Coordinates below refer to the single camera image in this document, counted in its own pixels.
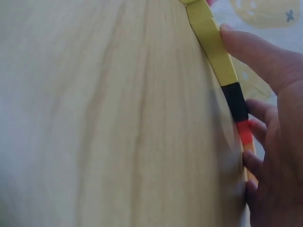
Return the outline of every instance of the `yellow strip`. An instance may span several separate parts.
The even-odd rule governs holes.
[[[206,0],[180,0],[221,86],[238,82],[230,55],[225,50],[219,28]]]
[[[256,155],[256,147],[254,142],[250,143],[250,144],[244,144],[243,145],[243,149],[244,151],[246,150],[250,150],[251,152],[253,152]],[[256,177],[248,170],[247,171],[247,180],[253,180],[256,184],[258,184],[258,180],[256,179]]]

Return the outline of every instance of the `hand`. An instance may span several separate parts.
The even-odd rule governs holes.
[[[249,65],[277,95],[277,107],[247,100],[251,131],[265,150],[250,151],[244,165],[259,180],[246,183],[251,226],[303,226],[303,55],[223,25],[226,50]]]

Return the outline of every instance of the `wood grain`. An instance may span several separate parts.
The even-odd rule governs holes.
[[[178,0],[0,2],[0,225],[240,226],[239,139]]]

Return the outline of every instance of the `red tape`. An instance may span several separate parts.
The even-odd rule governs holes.
[[[250,131],[250,122],[249,122],[249,120],[238,122],[238,123],[236,123],[236,125],[237,125],[237,129],[238,129],[240,138],[242,140],[242,143],[243,144],[252,143],[253,138],[252,138],[252,134],[251,134],[251,131]]]

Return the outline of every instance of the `fingernail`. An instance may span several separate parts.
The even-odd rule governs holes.
[[[251,99],[246,100],[245,105],[246,105],[248,111],[250,111],[250,109],[254,106]]]
[[[251,155],[253,155],[253,153],[251,150],[245,150],[242,155],[243,155],[243,159],[245,160],[245,159],[249,159]]]
[[[221,26],[220,26],[220,30],[233,30],[233,27],[231,26],[231,25],[229,25],[229,24],[222,24]]]
[[[249,180],[246,182],[246,193],[248,195],[253,194],[257,189],[256,183],[253,180]]]
[[[250,120],[250,127],[254,127],[257,124],[255,119]]]

